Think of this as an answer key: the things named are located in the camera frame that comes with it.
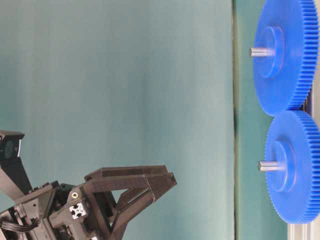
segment green wall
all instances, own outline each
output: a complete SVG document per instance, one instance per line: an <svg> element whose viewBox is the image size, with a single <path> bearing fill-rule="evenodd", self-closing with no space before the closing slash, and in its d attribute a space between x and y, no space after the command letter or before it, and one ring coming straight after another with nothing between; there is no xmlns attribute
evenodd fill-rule
<svg viewBox="0 0 320 240"><path fill-rule="evenodd" d="M271 117L260 108L249 48L253 46L264 0L234 0L234 103L236 149L235 222L237 240L286 240L287 225L278 217L257 168Z"/></svg>
<svg viewBox="0 0 320 240"><path fill-rule="evenodd" d="M0 30L0 128L34 187L166 164L178 186L124 239L234 239L230 0L3 0Z"/></svg>

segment screw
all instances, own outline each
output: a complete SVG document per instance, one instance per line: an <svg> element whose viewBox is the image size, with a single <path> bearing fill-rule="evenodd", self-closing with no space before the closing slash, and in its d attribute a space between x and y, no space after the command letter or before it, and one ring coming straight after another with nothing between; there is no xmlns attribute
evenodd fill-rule
<svg viewBox="0 0 320 240"><path fill-rule="evenodd" d="M73 199L77 199L79 197L77 192L73 192L71 196Z"/></svg>

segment blue gear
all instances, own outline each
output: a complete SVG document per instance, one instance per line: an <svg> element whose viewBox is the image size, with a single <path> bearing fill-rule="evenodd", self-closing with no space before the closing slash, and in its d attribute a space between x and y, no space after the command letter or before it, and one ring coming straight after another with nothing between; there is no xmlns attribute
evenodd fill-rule
<svg viewBox="0 0 320 240"><path fill-rule="evenodd" d="M270 116L298 110L312 87L317 66L319 23L314 0L266 0L255 35L253 58L258 101Z"/></svg>
<svg viewBox="0 0 320 240"><path fill-rule="evenodd" d="M265 161L279 169L265 174L272 204L289 224L305 224L320 211L320 132L303 111L284 111L270 126Z"/></svg>

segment metal shaft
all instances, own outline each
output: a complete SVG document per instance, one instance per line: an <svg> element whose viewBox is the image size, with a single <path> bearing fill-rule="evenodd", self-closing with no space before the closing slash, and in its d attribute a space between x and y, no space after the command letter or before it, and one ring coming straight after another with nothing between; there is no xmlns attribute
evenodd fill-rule
<svg viewBox="0 0 320 240"><path fill-rule="evenodd" d="M260 161L258 164L258 169L260 172L270 172L278 170L277 161Z"/></svg>
<svg viewBox="0 0 320 240"><path fill-rule="evenodd" d="M251 47L249 55L252 58L264 58L268 56L268 49L266 47Z"/></svg>

